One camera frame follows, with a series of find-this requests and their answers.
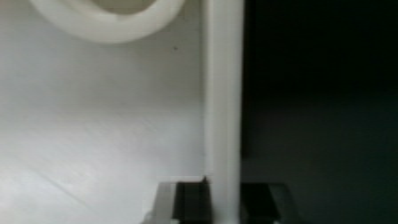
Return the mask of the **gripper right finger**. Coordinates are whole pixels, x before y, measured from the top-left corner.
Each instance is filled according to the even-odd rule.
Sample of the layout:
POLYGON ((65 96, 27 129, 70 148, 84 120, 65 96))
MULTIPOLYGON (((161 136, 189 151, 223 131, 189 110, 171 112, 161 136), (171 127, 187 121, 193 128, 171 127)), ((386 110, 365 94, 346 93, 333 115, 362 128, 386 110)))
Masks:
POLYGON ((306 224, 285 184, 244 183, 241 199, 241 224, 306 224))

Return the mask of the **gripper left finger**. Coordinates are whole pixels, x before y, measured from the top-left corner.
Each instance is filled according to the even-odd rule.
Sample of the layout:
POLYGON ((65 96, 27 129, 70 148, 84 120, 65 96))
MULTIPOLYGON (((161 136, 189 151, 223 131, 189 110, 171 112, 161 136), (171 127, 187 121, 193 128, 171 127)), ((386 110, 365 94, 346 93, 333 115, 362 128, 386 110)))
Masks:
POLYGON ((154 208, 141 224, 214 224, 212 189, 207 178, 159 185, 154 208))

